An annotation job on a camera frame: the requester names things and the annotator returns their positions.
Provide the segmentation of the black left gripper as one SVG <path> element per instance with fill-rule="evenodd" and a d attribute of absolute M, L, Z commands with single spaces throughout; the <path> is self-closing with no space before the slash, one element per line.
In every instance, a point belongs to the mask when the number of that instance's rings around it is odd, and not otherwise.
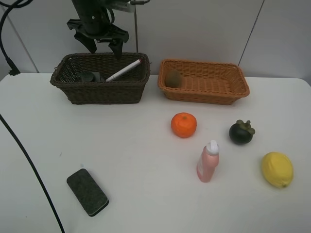
<path fill-rule="evenodd" d="M 70 30 L 75 30 L 74 38 L 82 43 L 90 53 L 97 50 L 95 41 L 108 43 L 117 60 L 122 57 L 123 43 L 129 40 L 129 33 L 115 26 L 105 15 L 91 14 L 80 19 L 70 19 L 67 22 Z"/>

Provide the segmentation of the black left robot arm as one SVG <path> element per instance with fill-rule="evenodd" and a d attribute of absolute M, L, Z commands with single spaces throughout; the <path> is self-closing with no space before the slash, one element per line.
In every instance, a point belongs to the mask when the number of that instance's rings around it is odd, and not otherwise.
<path fill-rule="evenodd" d="M 75 30 L 74 38 L 90 53 L 97 50 L 96 43 L 108 43 L 115 57 L 120 59 L 122 47 L 129 39 L 129 33 L 114 25 L 114 10 L 134 12 L 132 0 L 74 0 L 73 5 L 79 19 L 70 19 L 67 26 Z"/>

